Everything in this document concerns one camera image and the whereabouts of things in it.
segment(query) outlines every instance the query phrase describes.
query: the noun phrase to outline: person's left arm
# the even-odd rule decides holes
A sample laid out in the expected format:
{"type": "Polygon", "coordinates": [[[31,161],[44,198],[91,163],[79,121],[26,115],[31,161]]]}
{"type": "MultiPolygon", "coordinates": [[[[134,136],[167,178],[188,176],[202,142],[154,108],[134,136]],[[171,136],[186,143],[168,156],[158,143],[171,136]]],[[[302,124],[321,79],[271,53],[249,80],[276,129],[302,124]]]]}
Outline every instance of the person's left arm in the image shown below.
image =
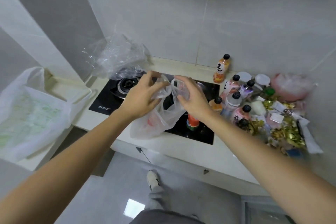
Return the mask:
{"type": "Polygon", "coordinates": [[[0,202],[0,223],[54,223],[120,133],[159,103],[151,98],[167,85],[153,85],[152,77],[160,76],[142,76],[119,109],[11,191],[0,202]]]}

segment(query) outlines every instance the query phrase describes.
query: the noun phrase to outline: black glass cooktop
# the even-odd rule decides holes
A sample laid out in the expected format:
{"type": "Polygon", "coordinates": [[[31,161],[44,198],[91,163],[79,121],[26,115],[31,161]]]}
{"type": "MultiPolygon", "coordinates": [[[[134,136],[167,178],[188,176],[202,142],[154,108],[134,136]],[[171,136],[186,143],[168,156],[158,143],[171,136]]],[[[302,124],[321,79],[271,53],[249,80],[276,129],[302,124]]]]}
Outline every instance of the black glass cooktop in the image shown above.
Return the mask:
{"type": "MultiPolygon", "coordinates": [[[[171,81],[174,77],[170,74],[165,76],[171,81]]],[[[140,78],[122,79],[119,81],[109,80],[98,97],[90,106],[89,110],[110,115],[114,110],[118,109],[127,96],[128,91],[134,87],[140,78]]],[[[219,85],[197,81],[197,84],[202,88],[208,101],[216,98],[219,95],[219,85]]],[[[164,109],[168,109],[172,105],[172,95],[166,97],[163,102],[164,109]]],[[[213,144],[214,133],[211,129],[205,126],[202,122],[196,130],[191,131],[187,128],[187,112],[181,116],[175,126],[169,130],[168,133],[190,138],[207,144],[213,144]]]]}

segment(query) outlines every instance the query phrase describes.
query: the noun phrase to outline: hand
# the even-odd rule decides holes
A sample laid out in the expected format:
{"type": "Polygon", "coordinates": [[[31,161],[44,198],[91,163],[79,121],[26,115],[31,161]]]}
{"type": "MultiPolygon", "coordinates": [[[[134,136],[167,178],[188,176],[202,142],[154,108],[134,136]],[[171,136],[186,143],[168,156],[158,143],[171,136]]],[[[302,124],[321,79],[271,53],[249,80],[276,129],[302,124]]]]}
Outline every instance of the hand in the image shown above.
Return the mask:
{"type": "Polygon", "coordinates": [[[196,84],[196,82],[188,77],[175,75],[176,79],[181,80],[187,86],[190,98],[187,101],[183,96],[177,96],[184,109],[196,119],[203,122],[203,119],[207,114],[212,114],[213,111],[206,99],[202,89],[196,84]]]}
{"type": "Polygon", "coordinates": [[[119,108],[133,120],[152,111],[161,101],[161,99],[152,99],[152,96],[161,88],[170,85],[169,82],[153,83],[153,77],[159,78],[161,74],[155,71],[148,71],[144,74],[138,84],[128,92],[119,108]]]}

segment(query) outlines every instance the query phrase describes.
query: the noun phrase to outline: person's left hand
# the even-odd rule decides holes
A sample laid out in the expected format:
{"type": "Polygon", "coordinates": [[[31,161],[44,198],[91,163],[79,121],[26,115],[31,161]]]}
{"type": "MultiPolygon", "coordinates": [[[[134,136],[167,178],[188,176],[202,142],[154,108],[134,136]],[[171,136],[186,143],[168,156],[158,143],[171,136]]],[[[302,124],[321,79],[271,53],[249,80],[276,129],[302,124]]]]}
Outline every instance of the person's left hand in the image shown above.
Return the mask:
{"type": "Polygon", "coordinates": [[[159,78],[161,73],[148,71],[144,74],[138,84],[128,92],[119,108],[134,120],[152,111],[161,101],[161,99],[152,99],[152,96],[161,88],[170,85],[169,82],[153,83],[153,77],[159,78]]]}

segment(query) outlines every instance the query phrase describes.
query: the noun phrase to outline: forearm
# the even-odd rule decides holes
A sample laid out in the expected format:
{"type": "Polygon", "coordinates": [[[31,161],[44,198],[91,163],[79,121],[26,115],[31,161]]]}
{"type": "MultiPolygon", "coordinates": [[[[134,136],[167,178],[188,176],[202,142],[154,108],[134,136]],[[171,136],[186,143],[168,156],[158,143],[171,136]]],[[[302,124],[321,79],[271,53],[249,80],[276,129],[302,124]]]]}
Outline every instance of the forearm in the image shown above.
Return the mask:
{"type": "Polygon", "coordinates": [[[297,223],[335,220],[336,188],[331,184],[218,114],[208,114],[204,123],[297,223]]]}
{"type": "Polygon", "coordinates": [[[0,203],[0,223],[53,223],[131,121],[114,111],[36,171],[0,203]]]}

